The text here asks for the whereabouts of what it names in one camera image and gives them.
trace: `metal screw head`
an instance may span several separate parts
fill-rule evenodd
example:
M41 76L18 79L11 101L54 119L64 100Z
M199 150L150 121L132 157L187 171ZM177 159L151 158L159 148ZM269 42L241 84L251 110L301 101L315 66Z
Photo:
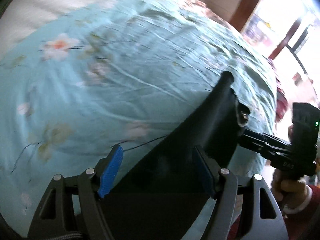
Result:
M53 180L59 180L59 179L61 179L61 174L56 174L56 175L54 175L53 176Z
M230 171L226 168L221 169L220 172L224 175L228 175L230 173Z
M244 112L241 112L243 119L245 120L249 120L249 117L247 114L245 114Z
M255 175L254 175L254 178L255 178L256 180L262 180L262 176L261 176L260 174L255 174Z
M94 168L88 168L85 171L86 174L90 175L90 174L94 174Z

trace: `wrinkled fabric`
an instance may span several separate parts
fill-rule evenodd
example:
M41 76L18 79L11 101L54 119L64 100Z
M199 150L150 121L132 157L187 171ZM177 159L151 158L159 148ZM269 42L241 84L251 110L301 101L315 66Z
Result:
M55 174L78 175L120 143L118 182L223 71L251 110L248 128L271 133L276 80L268 62L176 0L104 0L42 26L0 62L3 217L26 236ZM229 168L251 176L264 162L239 147Z

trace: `floral blanket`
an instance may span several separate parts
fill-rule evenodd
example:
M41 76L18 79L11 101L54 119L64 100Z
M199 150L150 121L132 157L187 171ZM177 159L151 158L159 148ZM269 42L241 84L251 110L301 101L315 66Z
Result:
M0 62L0 212L26 236L51 178L78 175L121 143L119 181L188 117L221 72L272 132L276 80L268 62L229 29L177 0L104 0L42 26ZM264 160L237 149L230 169Z

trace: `red sleeve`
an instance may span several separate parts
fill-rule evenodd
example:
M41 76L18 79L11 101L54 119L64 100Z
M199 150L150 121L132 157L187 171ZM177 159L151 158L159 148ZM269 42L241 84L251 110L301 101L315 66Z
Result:
M320 205L320 188L309 185L312 189L312 197L309 205L297 214L287 215L290 220L310 220L317 207Z
M238 228L239 228L239 222L240 222L240 216L237 218L237 220L232 224L229 235L227 240L234 240L236 239Z
M312 197L309 205L301 212L287 215L287 218L284 219L290 240L297 239L306 230L310 219L320 205L320 188L312 185L310 187L312 189Z

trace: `finger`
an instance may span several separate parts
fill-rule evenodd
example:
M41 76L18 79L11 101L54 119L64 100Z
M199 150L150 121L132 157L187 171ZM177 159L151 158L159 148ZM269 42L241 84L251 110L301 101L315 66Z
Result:
M303 192L306 184L302 181L284 179L281 182L281 189L285 192Z
M273 180L272 182L278 183L282 180L282 172L278 169L275 169L273 172Z
M273 194L274 198L276 201L282 201L283 200L283 195L280 191L274 189L274 188L271 188L271 193Z
M273 180L271 182L271 188L277 191L281 191L281 181Z
M320 159L319 158L316 158L316 164L317 164L316 173L318 173L320 171Z
M293 124L288 127L288 138L290 141L292 139L292 133L293 133L292 128L293 128Z

